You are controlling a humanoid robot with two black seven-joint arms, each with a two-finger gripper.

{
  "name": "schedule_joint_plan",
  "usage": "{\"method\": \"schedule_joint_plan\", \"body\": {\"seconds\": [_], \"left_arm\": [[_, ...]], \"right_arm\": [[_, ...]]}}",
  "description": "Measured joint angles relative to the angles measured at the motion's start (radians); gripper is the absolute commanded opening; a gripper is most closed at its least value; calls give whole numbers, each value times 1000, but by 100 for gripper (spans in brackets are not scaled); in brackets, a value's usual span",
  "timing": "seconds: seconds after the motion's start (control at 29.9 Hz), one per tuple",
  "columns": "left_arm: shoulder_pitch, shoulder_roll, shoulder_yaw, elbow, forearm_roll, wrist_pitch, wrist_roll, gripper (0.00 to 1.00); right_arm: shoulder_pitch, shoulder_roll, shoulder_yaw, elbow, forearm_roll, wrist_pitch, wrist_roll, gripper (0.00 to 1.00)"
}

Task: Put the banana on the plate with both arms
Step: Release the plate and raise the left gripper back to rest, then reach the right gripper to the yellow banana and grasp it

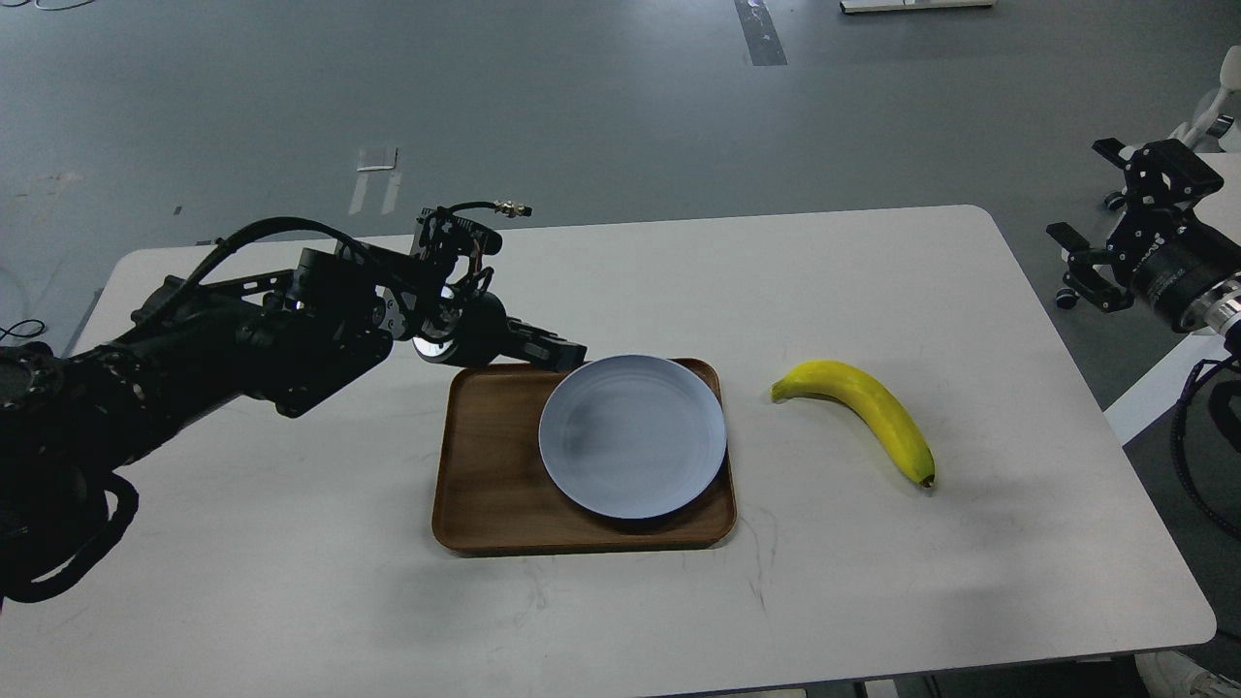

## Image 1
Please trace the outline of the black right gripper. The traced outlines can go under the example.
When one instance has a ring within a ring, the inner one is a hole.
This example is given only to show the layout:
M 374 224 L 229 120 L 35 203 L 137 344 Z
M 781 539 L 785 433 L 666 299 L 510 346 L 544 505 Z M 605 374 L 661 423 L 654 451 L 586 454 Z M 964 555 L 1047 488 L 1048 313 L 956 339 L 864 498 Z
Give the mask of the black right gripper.
M 1131 309 L 1136 298 L 1172 332 L 1201 330 L 1216 287 L 1239 277 L 1239 243 L 1195 212 L 1198 202 L 1222 191 L 1224 178 L 1178 139 L 1128 147 L 1104 138 L 1092 150 L 1123 173 L 1123 186 L 1104 195 L 1103 207 L 1124 212 L 1107 250 L 1092 247 L 1069 224 L 1046 226 L 1066 265 L 1056 308 L 1086 301 L 1112 313 Z M 1100 273 L 1103 267 L 1121 287 Z

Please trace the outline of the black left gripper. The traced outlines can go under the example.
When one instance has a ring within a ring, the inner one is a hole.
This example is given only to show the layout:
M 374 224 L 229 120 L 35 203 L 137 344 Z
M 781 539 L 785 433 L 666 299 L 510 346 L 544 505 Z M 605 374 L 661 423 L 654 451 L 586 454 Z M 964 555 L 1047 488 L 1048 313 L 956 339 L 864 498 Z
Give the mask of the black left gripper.
M 510 318 L 491 292 L 469 301 L 452 337 L 428 340 L 414 337 L 413 347 L 423 361 L 448 366 L 486 366 L 509 349 L 515 361 L 525 361 L 552 373 L 570 373 L 587 358 L 587 347 L 553 332 Z

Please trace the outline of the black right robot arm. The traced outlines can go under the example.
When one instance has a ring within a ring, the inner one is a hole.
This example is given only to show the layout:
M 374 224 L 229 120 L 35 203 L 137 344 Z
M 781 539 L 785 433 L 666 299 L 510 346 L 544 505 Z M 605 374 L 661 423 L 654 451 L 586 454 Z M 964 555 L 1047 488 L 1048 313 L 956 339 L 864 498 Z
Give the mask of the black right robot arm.
M 1086 301 L 1114 313 L 1140 303 L 1176 334 L 1211 332 L 1227 351 L 1193 363 L 1175 401 L 1173 469 L 1188 499 L 1229 538 L 1239 525 L 1204 498 L 1185 455 L 1189 412 L 1198 392 L 1222 371 L 1239 371 L 1239 243 L 1198 217 L 1198 204 L 1226 181 L 1178 139 L 1128 147 L 1104 138 L 1092 150 L 1123 173 L 1123 186 L 1104 199 L 1119 220 L 1104 243 L 1090 243 L 1066 222 L 1050 224 L 1066 270 L 1056 303 Z

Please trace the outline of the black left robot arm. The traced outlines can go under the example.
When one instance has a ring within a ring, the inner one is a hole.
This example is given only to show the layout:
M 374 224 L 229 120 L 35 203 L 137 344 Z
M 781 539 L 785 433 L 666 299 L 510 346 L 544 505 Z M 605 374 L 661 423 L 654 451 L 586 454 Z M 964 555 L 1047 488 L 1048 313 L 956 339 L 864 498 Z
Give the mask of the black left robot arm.
M 119 469 L 232 402 L 299 417 L 412 342 L 424 361 L 485 366 L 506 356 L 567 373 L 585 345 L 511 317 L 485 257 L 496 230 L 470 210 L 426 207 L 410 252 L 325 224 L 271 217 L 218 238 L 185 278 L 169 274 L 133 325 L 88 351 L 2 348 L 2 599 L 36 604 L 74 587 L 139 508 Z

